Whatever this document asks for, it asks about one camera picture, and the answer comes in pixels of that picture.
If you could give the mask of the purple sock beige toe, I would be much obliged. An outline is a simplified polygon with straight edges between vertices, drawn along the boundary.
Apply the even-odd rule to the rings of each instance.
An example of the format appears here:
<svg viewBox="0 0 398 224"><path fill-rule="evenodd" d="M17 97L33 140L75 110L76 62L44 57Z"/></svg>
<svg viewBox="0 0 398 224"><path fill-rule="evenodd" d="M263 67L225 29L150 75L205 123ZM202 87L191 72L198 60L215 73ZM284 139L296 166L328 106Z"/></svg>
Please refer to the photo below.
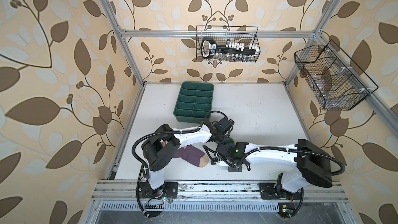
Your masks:
<svg viewBox="0 0 398 224"><path fill-rule="evenodd" d="M207 154L192 145L179 148L173 157L181 158L198 168L203 168L209 163Z"/></svg>

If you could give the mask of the blue grey sock green toe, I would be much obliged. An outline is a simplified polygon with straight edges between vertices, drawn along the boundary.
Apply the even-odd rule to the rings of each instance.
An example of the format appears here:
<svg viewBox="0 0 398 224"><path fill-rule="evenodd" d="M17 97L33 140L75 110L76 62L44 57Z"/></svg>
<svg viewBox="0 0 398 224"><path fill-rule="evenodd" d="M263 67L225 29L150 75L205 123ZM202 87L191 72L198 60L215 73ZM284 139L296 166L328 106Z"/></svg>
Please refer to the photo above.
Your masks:
<svg viewBox="0 0 398 224"><path fill-rule="evenodd" d="M226 145L231 146L231 147L235 147L235 142L233 141L232 138L227 138L226 139Z"/></svg>

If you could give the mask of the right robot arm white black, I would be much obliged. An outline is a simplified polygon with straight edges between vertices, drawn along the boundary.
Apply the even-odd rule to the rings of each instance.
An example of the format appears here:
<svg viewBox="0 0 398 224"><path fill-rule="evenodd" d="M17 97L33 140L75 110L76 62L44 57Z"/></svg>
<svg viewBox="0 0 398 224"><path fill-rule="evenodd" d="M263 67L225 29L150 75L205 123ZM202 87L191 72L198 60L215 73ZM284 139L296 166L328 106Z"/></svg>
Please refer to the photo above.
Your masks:
<svg viewBox="0 0 398 224"><path fill-rule="evenodd" d="M263 199L293 199L302 194L304 187L321 188L333 186L332 177L345 172L345 165L305 139L287 146L260 146L248 142L218 144L216 150L203 147L212 165L226 166L229 172L247 170L253 164L285 166L274 185L261 183Z"/></svg>

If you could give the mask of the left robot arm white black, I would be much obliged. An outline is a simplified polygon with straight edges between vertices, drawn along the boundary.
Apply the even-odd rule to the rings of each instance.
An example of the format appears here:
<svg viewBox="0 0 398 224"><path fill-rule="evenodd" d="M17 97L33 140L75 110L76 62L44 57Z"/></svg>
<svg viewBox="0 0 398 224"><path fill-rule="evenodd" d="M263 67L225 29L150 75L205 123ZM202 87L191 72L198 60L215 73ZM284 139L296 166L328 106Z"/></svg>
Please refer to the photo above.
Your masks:
<svg viewBox="0 0 398 224"><path fill-rule="evenodd" d="M140 172L150 189L156 193L165 187L164 169L180 148L214 142L225 144L233 130L234 121L220 111L205 114L198 126L176 129L168 124L138 139L132 146L133 157L141 163Z"/></svg>

